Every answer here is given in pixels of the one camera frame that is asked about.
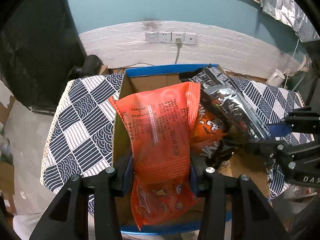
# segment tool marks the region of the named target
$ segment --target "white cable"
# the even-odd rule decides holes
[[[296,46],[296,48],[294,49],[294,52],[293,52],[292,58],[294,57],[294,54],[296,54],[296,50],[297,50],[298,44],[299,44],[299,38],[298,38],[297,46]],[[285,88],[285,86],[286,86],[286,84],[287,84],[287,81],[288,81],[288,74],[289,74],[289,67],[288,67],[288,71],[287,71],[287,78],[285,79],[285,83],[284,83],[283,88]]]

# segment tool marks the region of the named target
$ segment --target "metal screw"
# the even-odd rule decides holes
[[[290,163],[288,164],[288,167],[289,167],[289,169],[291,169],[291,170],[293,170],[293,169],[295,168],[295,166],[296,166],[296,163],[295,163],[295,162],[290,162]]]
[[[242,174],[241,179],[244,181],[248,181],[250,179],[250,177],[248,175]]]
[[[77,175],[77,174],[74,174],[74,175],[71,176],[71,180],[72,181],[76,181],[78,179],[79,179],[79,175]]]
[[[114,167],[106,168],[106,173],[113,173],[116,169]]]
[[[206,168],[205,168],[205,171],[206,171],[207,173],[214,173],[216,170],[215,170],[214,168],[212,168],[212,167],[206,167]]]

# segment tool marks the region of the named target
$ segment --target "patterned tablecloth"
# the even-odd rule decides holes
[[[219,80],[226,76],[213,68]],[[41,183],[58,193],[72,174],[98,174],[112,164],[112,133],[116,111],[108,98],[119,97],[123,75],[92,76],[70,81],[60,99],[44,149]],[[292,109],[303,107],[298,93],[255,81],[232,78],[265,123],[279,122]],[[312,135],[292,133],[281,138],[291,145],[307,143]],[[273,168],[270,198],[287,185],[279,165]],[[89,211],[93,213],[93,195]]]

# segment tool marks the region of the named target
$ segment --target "snack bag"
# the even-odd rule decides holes
[[[200,104],[190,138],[190,146],[195,154],[211,159],[225,135],[223,122]]]
[[[109,101],[131,141],[135,171],[131,209],[138,227],[181,216],[197,202],[188,176],[200,85],[185,82]]]

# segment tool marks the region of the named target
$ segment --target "open box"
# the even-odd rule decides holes
[[[181,83],[177,73],[194,71],[205,66],[207,64],[181,64],[128,69],[124,74],[119,99],[133,93],[155,90]],[[117,115],[113,132],[113,163],[125,154],[129,147],[129,135],[121,117]],[[233,177],[247,174],[256,183],[260,191],[266,197],[269,196],[268,176],[264,161],[258,156],[247,155],[243,150],[239,149],[238,152],[234,152],[233,157],[229,162],[225,163],[220,172]],[[143,226],[142,231],[139,232],[131,212],[130,197],[131,193],[125,198],[116,198],[117,213],[122,232],[129,234],[163,234],[199,230],[204,199],[200,199],[198,204],[190,208],[182,217],[171,220],[163,225]],[[229,201],[227,201],[227,210],[231,210]],[[227,220],[230,219],[231,214],[228,212]]]

